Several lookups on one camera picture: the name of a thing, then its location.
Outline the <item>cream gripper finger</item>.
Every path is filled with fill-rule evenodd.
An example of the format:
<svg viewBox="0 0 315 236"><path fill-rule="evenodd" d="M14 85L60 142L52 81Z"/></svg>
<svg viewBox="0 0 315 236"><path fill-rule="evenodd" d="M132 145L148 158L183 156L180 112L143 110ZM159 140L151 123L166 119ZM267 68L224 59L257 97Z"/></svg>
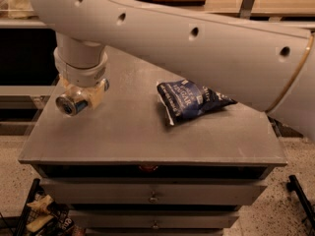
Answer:
<svg viewBox="0 0 315 236"><path fill-rule="evenodd" d="M74 96L78 93L79 88L69 83L64 77L59 76L59 82L61 83L64 93L68 96Z"/></svg>
<svg viewBox="0 0 315 236"><path fill-rule="evenodd" d="M91 109L96 109L102 102L104 93L109 89L109 80L101 80L95 87L87 88L87 102L88 107Z"/></svg>

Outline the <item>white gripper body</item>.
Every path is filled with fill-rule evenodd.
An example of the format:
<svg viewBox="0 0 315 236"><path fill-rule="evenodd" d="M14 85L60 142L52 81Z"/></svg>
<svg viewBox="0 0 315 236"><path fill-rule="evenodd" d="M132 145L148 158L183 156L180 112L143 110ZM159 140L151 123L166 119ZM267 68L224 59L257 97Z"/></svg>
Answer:
<svg viewBox="0 0 315 236"><path fill-rule="evenodd" d="M59 75L69 84L79 88L92 88L104 78L107 62L105 53L100 56L100 61L95 66L88 68L80 68L78 65L65 62L58 53L58 49L54 50L53 55Z"/></svg>

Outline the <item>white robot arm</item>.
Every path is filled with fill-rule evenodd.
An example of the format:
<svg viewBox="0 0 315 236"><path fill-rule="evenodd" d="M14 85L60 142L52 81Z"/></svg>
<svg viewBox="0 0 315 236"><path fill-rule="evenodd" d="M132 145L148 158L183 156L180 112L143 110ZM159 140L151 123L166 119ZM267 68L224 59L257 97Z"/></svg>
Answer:
<svg viewBox="0 0 315 236"><path fill-rule="evenodd" d="M30 0L57 33L59 73L103 77L111 46L219 91L315 139L314 36L297 29L136 0Z"/></svg>

